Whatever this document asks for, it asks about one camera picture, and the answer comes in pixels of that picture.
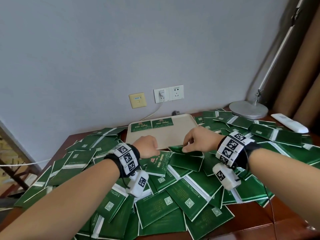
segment person's right arm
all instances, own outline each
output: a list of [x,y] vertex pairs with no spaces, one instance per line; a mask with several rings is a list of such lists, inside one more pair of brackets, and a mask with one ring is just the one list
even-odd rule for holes
[[[223,138],[199,126],[186,135],[183,151],[217,150]],[[272,193],[320,229],[320,169],[263,148],[251,153],[248,164],[252,174]]]

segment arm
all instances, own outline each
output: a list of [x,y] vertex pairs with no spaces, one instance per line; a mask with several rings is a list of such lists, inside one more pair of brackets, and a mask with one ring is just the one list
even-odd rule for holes
[[[160,153],[152,136],[140,137],[133,145],[141,158]],[[36,202],[0,233],[0,239],[70,240],[92,216],[119,176],[112,160],[99,162]]]
[[[185,137],[184,152],[217,150],[224,136],[203,127]],[[320,170],[266,149],[254,150],[248,160],[252,174],[294,212],[320,229]]]

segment hand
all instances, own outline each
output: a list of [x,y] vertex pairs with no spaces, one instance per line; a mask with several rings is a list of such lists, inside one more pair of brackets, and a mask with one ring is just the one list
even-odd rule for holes
[[142,136],[132,144],[140,153],[140,158],[159,156],[158,143],[153,136]]
[[191,129],[183,141],[183,152],[201,151],[209,152],[216,150],[224,136],[208,130],[202,126]]

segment yellow wall plate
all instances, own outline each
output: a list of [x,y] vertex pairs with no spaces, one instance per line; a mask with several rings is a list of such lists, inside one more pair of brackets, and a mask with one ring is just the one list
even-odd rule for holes
[[140,108],[140,107],[146,107],[147,102],[146,98],[144,96],[144,92],[130,94],[130,103],[133,109]]

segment person's left arm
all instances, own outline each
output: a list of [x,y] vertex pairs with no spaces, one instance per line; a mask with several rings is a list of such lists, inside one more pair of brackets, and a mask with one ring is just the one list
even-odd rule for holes
[[[141,158],[160,153],[152,136],[140,137],[133,146]],[[92,216],[119,176],[114,161],[102,160],[36,202],[0,233],[0,239],[70,240]]]

